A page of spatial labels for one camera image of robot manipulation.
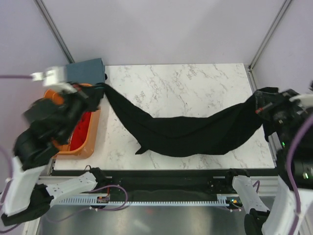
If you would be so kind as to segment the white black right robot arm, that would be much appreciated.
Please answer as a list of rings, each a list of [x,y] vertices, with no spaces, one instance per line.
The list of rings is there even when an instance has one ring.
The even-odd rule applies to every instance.
[[[246,212],[247,235],[296,235],[313,203],[313,95],[292,89],[254,93],[255,113],[264,121],[265,137],[276,133],[277,193],[269,209],[244,170],[230,169],[224,180],[228,192],[237,192]]]

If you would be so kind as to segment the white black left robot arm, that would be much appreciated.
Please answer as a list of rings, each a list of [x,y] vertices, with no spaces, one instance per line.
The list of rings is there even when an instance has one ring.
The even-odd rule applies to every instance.
[[[73,93],[59,93],[62,103],[41,98],[23,114],[29,128],[17,137],[13,147],[13,175],[9,188],[2,193],[4,226],[37,219],[72,195],[92,190],[103,192],[107,188],[105,174],[97,167],[59,185],[37,183],[50,159],[59,153],[59,146],[68,143],[82,115],[97,111],[104,97],[104,83],[70,86],[75,90]]]

